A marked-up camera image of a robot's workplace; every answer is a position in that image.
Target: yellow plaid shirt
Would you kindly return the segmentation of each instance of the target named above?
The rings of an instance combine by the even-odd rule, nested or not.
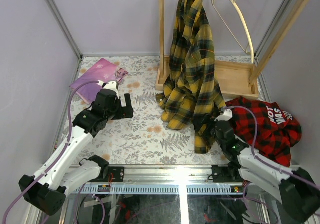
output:
[[[170,49],[170,76],[164,93],[156,99],[164,109],[162,120],[179,130],[215,107],[225,106],[215,79],[215,50],[203,0],[179,0]],[[195,133],[195,152],[207,153],[213,139],[202,136],[205,126]]]

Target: red plaid shirt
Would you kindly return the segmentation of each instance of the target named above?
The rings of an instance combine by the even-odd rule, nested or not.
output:
[[[281,110],[277,103],[251,101],[243,97],[229,101],[226,105],[250,109],[258,122],[255,147],[271,160],[290,166],[290,147],[300,141],[302,136],[300,123],[290,113]],[[235,134],[251,145],[255,135],[254,118],[241,108],[235,108],[232,112],[230,123]]]

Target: perforated metal strip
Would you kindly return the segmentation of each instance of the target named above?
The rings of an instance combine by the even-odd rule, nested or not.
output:
[[[178,185],[123,185],[112,184],[110,190],[102,190],[99,184],[86,184],[83,188],[83,194],[179,194]],[[189,195],[209,194],[209,195],[226,195],[242,194],[233,193],[230,185],[187,185]]]

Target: pink package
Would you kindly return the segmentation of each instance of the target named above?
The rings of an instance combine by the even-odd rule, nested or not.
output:
[[[73,84],[70,85],[72,90],[79,87],[82,83],[101,80],[103,82],[109,82],[112,80],[117,80],[120,82],[128,74],[122,68],[117,67],[113,63],[100,59],[94,66],[92,66],[84,75],[78,78]],[[98,92],[102,89],[96,83],[90,83],[80,88],[76,93],[86,102],[87,104],[95,101]]]

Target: white hanger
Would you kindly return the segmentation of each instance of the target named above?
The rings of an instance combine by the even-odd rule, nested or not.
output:
[[[246,21],[245,21],[244,15],[242,14],[242,12],[241,12],[240,8],[238,7],[238,5],[235,3],[236,0],[229,0],[229,1],[233,4],[234,8],[236,9],[236,11],[237,11],[237,13],[238,13],[238,15],[239,15],[239,18],[240,18],[240,20],[241,20],[241,22],[242,22],[242,24],[243,24],[244,30],[245,30],[245,32],[246,32],[246,36],[247,36],[247,38],[248,38],[248,45],[247,45],[246,49],[244,49],[244,48],[242,47],[242,45],[239,43],[239,41],[238,41],[237,38],[235,37],[234,33],[232,33],[232,31],[230,30],[229,26],[227,25],[227,23],[225,22],[225,20],[222,18],[221,14],[218,12],[218,10],[217,10],[217,8],[216,8],[216,6],[215,6],[215,3],[214,3],[215,0],[211,0],[211,3],[212,3],[212,6],[214,7],[214,9],[216,10],[216,12],[218,13],[219,17],[222,19],[222,21],[224,22],[224,24],[226,25],[226,27],[228,28],[228,30],[230,31],[230,33],[232,34],[232,36],[234,37],[234,39],[236,40],[236,42],[239,44],[239,46],[242,48],[242,50],[243,50],[246,54],[249,54],[249,53],[247,52],[247,49],[248,49],[248,47],[250,47],[251,63],[253,63],[253,62],[255,61],[255,56],[254,56],[254,55],[255,55],[255,52],[254,52],[254,49],[253,49],[254,46],[253,46],[253,44],[252,44],[251,36],[250,36],[249,30],[248,30],[248,27],[247,27],[247,25],[246,25]]]

